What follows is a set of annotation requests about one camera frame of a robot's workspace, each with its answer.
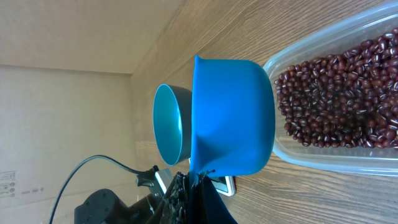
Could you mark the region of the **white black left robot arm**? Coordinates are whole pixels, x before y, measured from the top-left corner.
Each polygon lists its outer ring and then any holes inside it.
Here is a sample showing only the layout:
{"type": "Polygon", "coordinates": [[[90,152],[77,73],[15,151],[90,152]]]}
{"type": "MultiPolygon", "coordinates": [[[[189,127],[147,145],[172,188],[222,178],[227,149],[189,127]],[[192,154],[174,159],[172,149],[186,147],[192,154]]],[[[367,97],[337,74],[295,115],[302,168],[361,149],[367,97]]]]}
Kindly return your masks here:
{"type": "Polygon", "coordinates": [[[127,206],[112,190],[92,193],[74,211],[75,224],[146,223],[155,213],[163,193],[149,194],[127,206]]]}

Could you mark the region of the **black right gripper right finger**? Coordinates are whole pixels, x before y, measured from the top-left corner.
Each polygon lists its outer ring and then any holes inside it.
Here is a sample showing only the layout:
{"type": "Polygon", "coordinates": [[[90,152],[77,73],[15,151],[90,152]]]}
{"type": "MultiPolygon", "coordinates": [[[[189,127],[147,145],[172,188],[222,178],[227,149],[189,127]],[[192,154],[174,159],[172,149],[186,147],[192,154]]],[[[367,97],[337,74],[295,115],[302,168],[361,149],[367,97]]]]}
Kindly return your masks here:
{"type": "Polygon", "coordinates": [[[188,175],[188,223],[237,224],[207,176],[209,173],[188,175]]]}

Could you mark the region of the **blue plastic measuring scoop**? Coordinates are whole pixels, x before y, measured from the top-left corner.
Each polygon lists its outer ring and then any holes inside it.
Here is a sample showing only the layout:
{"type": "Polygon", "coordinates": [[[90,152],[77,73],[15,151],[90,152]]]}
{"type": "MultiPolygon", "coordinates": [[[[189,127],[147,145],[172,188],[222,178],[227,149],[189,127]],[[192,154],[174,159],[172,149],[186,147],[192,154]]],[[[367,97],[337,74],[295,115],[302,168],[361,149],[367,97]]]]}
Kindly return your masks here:
{"type": "Polygon", "coordinates": [[[190,172],[252,175],[267,164],[275,103],[264,69],[250,60],[195,57],[190,172]]]}

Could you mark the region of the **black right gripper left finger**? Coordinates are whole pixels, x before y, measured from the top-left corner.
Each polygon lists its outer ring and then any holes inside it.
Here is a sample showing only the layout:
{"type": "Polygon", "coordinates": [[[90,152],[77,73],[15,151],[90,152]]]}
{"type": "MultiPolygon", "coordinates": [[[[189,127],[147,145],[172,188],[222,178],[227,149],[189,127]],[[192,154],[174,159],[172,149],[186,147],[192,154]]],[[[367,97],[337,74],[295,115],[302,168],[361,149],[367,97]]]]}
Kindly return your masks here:
{"type": "Polygon", "coordinates": [[[159,224],[188,224],[188,175],[174,176],[162,204],[159,224]]]}

